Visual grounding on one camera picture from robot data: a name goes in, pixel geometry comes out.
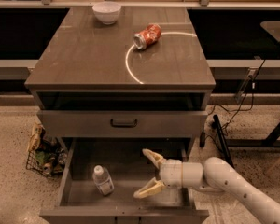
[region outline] bowl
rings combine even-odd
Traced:
[[[103,24],[110,25],[115,23],[121,12],[121,5],[116,2],[104,1],[93,5],[95,17]]]

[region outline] can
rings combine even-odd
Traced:
[[[133,44],[138,49],[146,49],[157,42],[161,37],[161,28],[158,24],[150,24],[145,30],[133,35]]]

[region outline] drawer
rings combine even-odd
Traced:
[[[184,146],[178,139],[76,139],[68,154],[56,207],[41,210],[40,216],[52,224],[202,223],[208,211],[195,209],[187,189],[165,189],[141,200],[133,197],[157,174],[142,149],[150,148],[166,158],[182,160],[186,157]],[[112,177],[115,188],[108,196],[102,196],[92,181],[92,170],[97,164],[105,166]]]
[[[38,117],[56,137],[197,137],[205,111],[47,111]]]

